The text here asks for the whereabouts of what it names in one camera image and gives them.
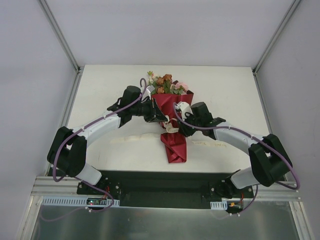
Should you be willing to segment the aluminium front rail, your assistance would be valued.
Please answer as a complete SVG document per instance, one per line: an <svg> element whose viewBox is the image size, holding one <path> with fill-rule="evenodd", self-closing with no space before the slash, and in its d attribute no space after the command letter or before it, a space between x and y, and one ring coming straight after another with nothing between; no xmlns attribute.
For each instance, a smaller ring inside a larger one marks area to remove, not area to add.
<svg viewBox="0 0 320 240"><path fill-rule="evenodd" d="M80 182L74 178L66 177L60 182L55 182L51 176L38 176L31 190L31 196L63 196L76 197L77 187ZM301 202L302 197L298 190L291 190L279 184L270 187L254 186L258 190L258 201L276 202Z"/></svg>

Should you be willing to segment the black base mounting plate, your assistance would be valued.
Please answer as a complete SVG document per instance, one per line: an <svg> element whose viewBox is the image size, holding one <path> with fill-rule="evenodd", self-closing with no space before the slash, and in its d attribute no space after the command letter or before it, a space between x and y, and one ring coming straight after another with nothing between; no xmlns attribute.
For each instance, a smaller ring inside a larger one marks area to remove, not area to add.
<svg viewBox="0 0 320 240"><path fill-rule="evenodd" d="M122 207L209 209L229 173L102 171L99 189Z"/></svg>

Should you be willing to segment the right aluminium frame post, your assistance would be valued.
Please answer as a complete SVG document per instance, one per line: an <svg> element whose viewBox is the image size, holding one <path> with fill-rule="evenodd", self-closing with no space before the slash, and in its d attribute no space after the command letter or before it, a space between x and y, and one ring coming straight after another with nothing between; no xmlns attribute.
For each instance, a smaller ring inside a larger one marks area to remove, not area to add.
<svg viewBox="0 0 320 240"><path fill-rule="evenodd" d="M289 24L290 20L292 19L293 15L297 11L298 7L302 3L302 0L293 0L285 12L283 18L281 19L279 25L277 26L275 32L273 33L271 39L269 40L268 44L266 45L266 48L264 49L262 55L260 56L258 62L252 69L252 73L254 76L257 75L261 67L263 66L264 62L266 61L267 57L271 53L273 47L276 45L277 41L279 40L281 34Z"/></svg>

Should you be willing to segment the white rose stem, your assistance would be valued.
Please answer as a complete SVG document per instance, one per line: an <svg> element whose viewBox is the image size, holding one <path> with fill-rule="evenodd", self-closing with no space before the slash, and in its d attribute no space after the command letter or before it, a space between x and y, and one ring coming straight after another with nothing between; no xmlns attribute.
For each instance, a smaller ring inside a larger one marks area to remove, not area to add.
<svg viewBox="0 0 320 240"><path fill-rule="evenodd" d="M160 75L154 73L153 71L148 71L147 72L147 76L148 76L148 86L154 86L155 88L155 93L157 92L157 88L158 88L158 83L157 80L160 78Z"/></svg>

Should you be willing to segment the cream printed ribbon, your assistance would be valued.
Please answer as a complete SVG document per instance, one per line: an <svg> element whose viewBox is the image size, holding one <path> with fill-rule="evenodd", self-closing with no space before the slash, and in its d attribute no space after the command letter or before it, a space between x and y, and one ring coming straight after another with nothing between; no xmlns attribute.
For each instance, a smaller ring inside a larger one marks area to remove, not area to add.
<svg viewBox="0 0 320 240"><path fill-rule="evenodd" d="M172 118L162 126L161 122L147 123L143 118L134 116L124 126L111 132L107 136L107 142L112 145L159 148L163 145L161 134L168 134L171 137L178 132L178 128L174 126L176 123L177 120Z"/></svg>

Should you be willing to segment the left aluminium frame post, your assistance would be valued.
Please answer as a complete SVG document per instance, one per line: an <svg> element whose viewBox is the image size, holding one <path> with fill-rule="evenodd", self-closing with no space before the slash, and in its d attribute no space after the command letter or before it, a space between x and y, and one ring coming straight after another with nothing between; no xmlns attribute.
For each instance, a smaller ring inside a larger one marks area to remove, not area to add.
<svg viewBox="0 0 320 240"><path fill-rule="evenodd" d="M51 9L51 7L48 4L47 0L37 0L41 10L43 11L49 25L51 26L60 46L62 47L62 50L64 51L67 59L69 60L72 68L75 70L76 73L79 73L81 70L80 65L78 64L60 26L59 23L54 16L54 13Z"/></svg>

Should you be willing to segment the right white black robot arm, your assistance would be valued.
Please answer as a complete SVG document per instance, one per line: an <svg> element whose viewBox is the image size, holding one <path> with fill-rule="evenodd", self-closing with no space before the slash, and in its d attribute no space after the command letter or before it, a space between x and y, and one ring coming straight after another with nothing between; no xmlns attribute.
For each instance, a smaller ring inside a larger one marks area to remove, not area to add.
<svg viewBox="0 0 320 240"><path fill-rule="evenodd" d="M181 101L173 104L173 110L179 131L185 137L199 131L204 136L227 143L249 156L249 167L235 171L215 185L214 190L218 196L231 199L247 187L269 187L279 183L284 175L293 171L292 162L276 135L252 134L221 117L214 118L204 102L189 105Z"/></svg>

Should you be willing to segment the orange brown rose stem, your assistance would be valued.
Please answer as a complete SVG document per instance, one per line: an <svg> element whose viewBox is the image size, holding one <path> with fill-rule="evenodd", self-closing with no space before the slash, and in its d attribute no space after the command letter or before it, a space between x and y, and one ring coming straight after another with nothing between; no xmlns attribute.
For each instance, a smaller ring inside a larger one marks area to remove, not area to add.
<svg viewBox="0 0 320 240"><path fill-rule="evenodd" d="M155 81L157 94L171 94L173 92L173 79L171 74L158 77Z"/></svg>

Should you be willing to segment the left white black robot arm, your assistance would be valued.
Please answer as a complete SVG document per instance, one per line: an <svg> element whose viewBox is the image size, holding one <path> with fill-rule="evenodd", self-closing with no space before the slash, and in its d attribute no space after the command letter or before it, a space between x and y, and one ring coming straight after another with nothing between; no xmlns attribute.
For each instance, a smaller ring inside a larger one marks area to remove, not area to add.
<svg viewBox="0 0 320 240"><path fill-rule="evenodd" d="M103 174L86 162L87 148L104 134L121 128L133 116L143 117L147 123L165 122L167 117L151 97L154 91L151 85L145 89L130 85L122 97L97 119L75 128L60 127L47 154L47 161L66 176L87 182L94 194L102 194L106 183L102 180Z"/></svg>

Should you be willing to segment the aluminium frame post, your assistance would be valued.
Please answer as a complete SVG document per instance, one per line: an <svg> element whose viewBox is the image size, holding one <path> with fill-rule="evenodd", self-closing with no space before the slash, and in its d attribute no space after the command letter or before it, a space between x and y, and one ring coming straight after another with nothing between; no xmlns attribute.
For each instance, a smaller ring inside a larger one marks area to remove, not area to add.
<svg viewBox="0 0 320 240"><path fill-rule="evenodd" d="M62 47L62 50L64 51L67 59L69 60L72 68L75 70L76 73L79 73L81 70L80 65L78 64L60 26L59 23L54 16L54 13L51 9L51 7L48 4L47 0L37 0L41 10L43 11L49 25L51 26L60 46Z"/></svg>
<svg viewBox="0 0 320 240"><path fill-rule="evenodd" d="M292 19L293 15L297 11L298 7L302 3L302 0L293 0L285 12L283 18L281 19L279 25L277 26L275 32L273 33L271 39L269 40L268 44L266 45L266 48L264 49L262 55L260 56L258 62L252 69L252 73L254 76L257 75L261 67L263 66L264 62L266 61L267 57L271 53L273 47L276 45L277 41L279 40L281 34L289 24L290 20Z"/></svg>

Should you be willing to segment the dark red wrapping cloth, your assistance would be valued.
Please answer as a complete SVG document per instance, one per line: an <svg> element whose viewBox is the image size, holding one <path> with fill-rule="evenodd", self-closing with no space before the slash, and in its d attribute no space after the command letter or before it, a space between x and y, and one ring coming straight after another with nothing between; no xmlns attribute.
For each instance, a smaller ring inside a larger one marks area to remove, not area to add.
<svg viewBox="0 0 320 240"><path fill-rule="evenodd" d="M174 103L187 102L192 103L194 93L188 90L185 95L178 95L174 93L162 93L153 94L151 96L156 99L159 109L167 116L167 121L162 122L162 126L165 123L170 122L170 119L176 119L177 123L173 126L178 128L178 132L173 136L169 136L167 133L161 134L160 140L165 147L167 161L170 164L185 163L187 161L187 142L186 137L179 133L179 124L174 113Z"/></svg>

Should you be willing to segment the small pink rose stem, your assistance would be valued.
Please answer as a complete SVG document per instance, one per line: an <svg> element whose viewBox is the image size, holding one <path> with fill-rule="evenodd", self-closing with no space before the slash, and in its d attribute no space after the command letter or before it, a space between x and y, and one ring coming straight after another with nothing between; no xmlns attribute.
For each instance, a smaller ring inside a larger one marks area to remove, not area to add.
<svg viewBox="0 0 320 240"><path fill-rule="evenodd" d="M186 95L188 90L188 85L183 82L174 83L172 87L172 93L175 95Z"/></svg>

